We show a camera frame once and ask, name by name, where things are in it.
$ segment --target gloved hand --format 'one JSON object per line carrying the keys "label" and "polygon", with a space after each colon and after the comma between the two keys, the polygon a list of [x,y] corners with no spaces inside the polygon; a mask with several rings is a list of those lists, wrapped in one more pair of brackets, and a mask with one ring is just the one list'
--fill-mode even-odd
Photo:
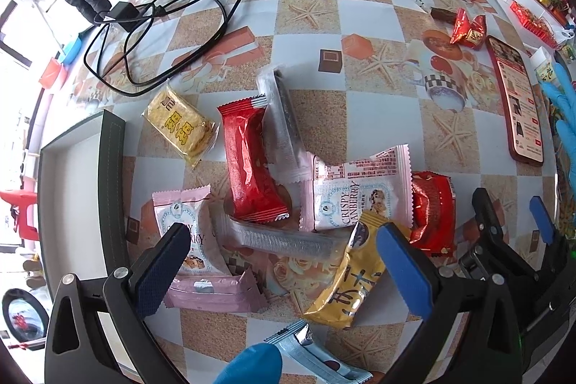
{"label": "gloved hand", "polygon": [[274,345],[261,343],[236,356],[218,375],[214,384],[278,384],[281,375],[280,351]]}
{"label": "gloved hand", "polygon": [[556,106],[564,119],[556,123],[558,136],[570,158],[570,175],[568,180],[572,190],[576,191],[576,92],[572,87],[572,81],[568,72],[560,64],[554,65],[554,71],[558,81],[564,89],[561,93],[554,85],[543,82],[542,92],[548,96],[550,101]]}

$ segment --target power cord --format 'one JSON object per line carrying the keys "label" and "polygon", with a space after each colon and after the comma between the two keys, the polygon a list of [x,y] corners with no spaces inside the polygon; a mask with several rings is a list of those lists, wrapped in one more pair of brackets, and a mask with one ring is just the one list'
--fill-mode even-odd
{"label": "power cord", "polygon": [[[140,42],[146,36],[148,31],[152,28],[152,25],[154,24],[154,20],[157,18],[166,17],[166,15],[174,14],[175,12],[179,12],[183,9],[186,9],[190,5],[194,5],[197,2],[200,2],[201,0],[191,0],[189,2],[184,3],[183,5],[180,5],[178,7],[172,8],[172,9],[170,9],[170,6],[172,6],[175,3],[182,1],[182,0],[171,0],[170,2],[168,2],[167,4],[164,4],[164,5],[156,5],[157,1],[158,0],[153,0],[147,4],[135,6],[137,9],[142,9],[141,12],[143,14],[141,17],[137,18],[137,21],[144,21],[144,22],[148,21],[148,25],[146,25],[146,28],[144,29],[144,31],[142,32],[140,37],[130,47],[128,47],[128,43],[129,43],[129,40],[130,40],[132,34],[136,31],[136,28],[128,33],[128,36],[126,37],[126,40],[124,41],[122,56],[120,58],[118,58],[113,64],[109,65],[106,68],[106,70],[103,72],[103,74],[100,74],[100,66],[102,63],[102,55],[104,52],[104,47],[106,44],[106,39],[108,38],[108,33],[110,31],[110,27],[113,24],[133,23],[135,21],[135,19],[132,18],[132,19],[126,19],[126,20],[118,20],[118,19],[117,20],[103,20],[103,21],[96,22],[97,24],[101,24],[103,26],[102,26],[102,28],[100,28],[100,31],[98,32],[96,37],[94,37],[94,39],[91,41],[90,46],[88,47],[88,49],[86,50],[86,53],[84,54],[84,65],[91,72],[91,74],[93,74],[94,77],[96,77],[98,80],[100,80],[109,89],[113,90],[114,92],[116,92],[120,95],[128,96],[131,98],[145,95],[149,91],[154,90],[156,87],[160,86],[162,83],[164,83],[169,78],[174,77],[174,75],[176,75],[177,73],[182,71],[186,66],[188,66],[188,64],[193,63],[198,58],[202,57],[202,55],[204,55],[206,52],[210,51],[214,46],[216,46],[216,44],[218,44],[218,42],[226,34],[230,19],[232,18],[232,16],[234,15],[234,12],[236,11],[238,6],[242,2],[242,0],[236,0],[236,2],[234,3],[234,6],[232,6],[232,9],[227,14],[226,8],[224,7],[224,5],[219,0],[213,0],[216,3],[216,5],[218,5],[218,7],[220,8],[220,10],[222,12],[222,24],[218,27],[216,33],[214,33],[214,35],[212,35],[212,37],[206,43],[204,43],[202,46],[200,46],[191,55],[189,55],[185,59],[182,59],[179,63],[173,65],[172,67],[170,67],[166,71],[161,72],[156,77],[151,78],[149,80],[145,80],[143,82],[136,82],[130,74],[130,67],[128,65],[128,55],[140,44]],[[150,10],[152,10],[152,13],[150,15],[145,15]],[[99,12],[98,13],[98,15],[101,15],[101,14],[106,15],[107,12]],[[88,65],[87,56],[88,56],[88,53],[90,52],[90,50],[92,49],[92,46],[94,46],[94,43],[96,42],[96,40],[98,38],[100,38],[100,35],[102,34],[103,31],[105,31],[104,40],[102,41],[102,45],[100,46],[100,53],[98,55],[98,62],[96,64],[96,70],[94,71],[90,67],[90,65]],[[139,90],[137,92],[127,92],[125,90],[121,90],[121,89],[114,87],[112,84],[110,84],[106,81],[106,79],[105,79],[106,75],[111,70],[113,70],[114,67],[116,67],[118,64],[120,64],[120,62],[122,62],[122,61],[124,61],[124,66],[125,66],[125,70],[126,70],[126,77],[128,78],[129,82],[135,87],[146,87],[146,88],[144,88],[143,90]]]}

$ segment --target snack package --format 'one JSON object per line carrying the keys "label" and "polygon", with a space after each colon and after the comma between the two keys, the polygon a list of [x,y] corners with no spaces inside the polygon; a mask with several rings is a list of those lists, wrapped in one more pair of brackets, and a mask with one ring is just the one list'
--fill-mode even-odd
{"label": "snack package", "polygon": [[170,86],[158,92],[143,116],[192,168],[216,142],[218,126],[203,117]]}
{"label": "snack package", "polygon": [[450,44],[460,43],[468,48],[480,49],[485,40],[486,15],[478,15],[472,23],[470,23],[466,10],[462,8],[458,9]]}
{"label": "snack package", "polygon": [[412,174],[414,228],[410,244],[427,256],[451,256],[456,230],[456,194],[448,176]]}
{"label": "snack package", "polygon": [[[364,210],[350,236],[334,282],[304,313],[307,319],[344,329],[352,321],[384,272],[384,262],[376,249],[376,232],[391,220]],[[407,239],[410,230],[396,223]]]}
{"label": "snack package", "polygon": [[180,268],[180,274],[230,275],[212,229],[208,211],[210,186],[154,192],[152,200],[161,235],[174,223],[184,223],[190,230],[190,251]]}
{"label": "snack package", "polygon": [[263,133],[267,155],[273,156],[274,179],[283,184],[310,180],[312,172],[306,149],[280,71],[272,67],[264,68],[258,74],[256,83],[258,91],[268,100]]}
{"label": "snack package", "polygon": [[344,228],[363,210],[412,226],[412,175],[408,145],[397,145],[368,160],[327,166],[308,154],[312,181],[301,183],[303,231]]}
{"label": "snack package", "polygon": [[290,216],[264,155],[262,119],[266,106],[266,97],[259,95],[218,108],[224,126],[234,217],[249,222],[273,222]]}
{"label": "snack package", "polygon": [[368,371],[347,365],[315,340],[310,324],[299,320],[264,339],[281,353],[329,384],[362,384],[372,377]]}
{"label": "snack package", "polygon": [[279,257],[337,264],[344,255],[348,237],[279,230],[234,220],[218,210],[215,225],[220,244],[227,248],[252,248]]}
{"label": "snack package", "polygon": [[164,297],[166,307],[212,312],[258,312],[268,306],[249,267],[242,275],[190,277],[178,275]]}

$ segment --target gold snack package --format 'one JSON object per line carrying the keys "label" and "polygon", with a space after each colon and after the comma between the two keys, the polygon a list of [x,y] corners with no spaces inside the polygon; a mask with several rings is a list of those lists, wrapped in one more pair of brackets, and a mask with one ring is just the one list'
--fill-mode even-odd
{"label": "gold snack package", "polygon": [[216,142],[218,126],[178,96],[170,86],[154,97],[143,116],[195,168]]}
{"label": "gold snack package", "polygon": [[[306,319],[337,329],[352,324],[358,309],[386,268],[376,249],[376,232],[391,220],[364,210],[350,236],[334,282],[304,313]],[[410,239],[410,230],[398,226]]]}

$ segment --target red snack package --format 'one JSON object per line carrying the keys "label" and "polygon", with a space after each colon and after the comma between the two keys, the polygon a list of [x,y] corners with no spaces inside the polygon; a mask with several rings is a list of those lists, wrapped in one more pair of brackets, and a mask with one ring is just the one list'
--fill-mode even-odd
{"label": "red snack package", "polygon": [[486,39],[486,15],[478,15],[472,23],[466,10],[458,9],[450,44],[460,43],[473,49],[480,49]]}
{"label": "red snack package", "polygon": [[448,176],[413,172],[414,228],[410,244],[427,256],[451,256],[456,229],[456,196]]}
{"label": "red snack package", "polygon": [[265,95],[244,98],[218,108],[224,125],[224,146],[234,218],[264,223],[290,215],[266,167],[262,141]]}

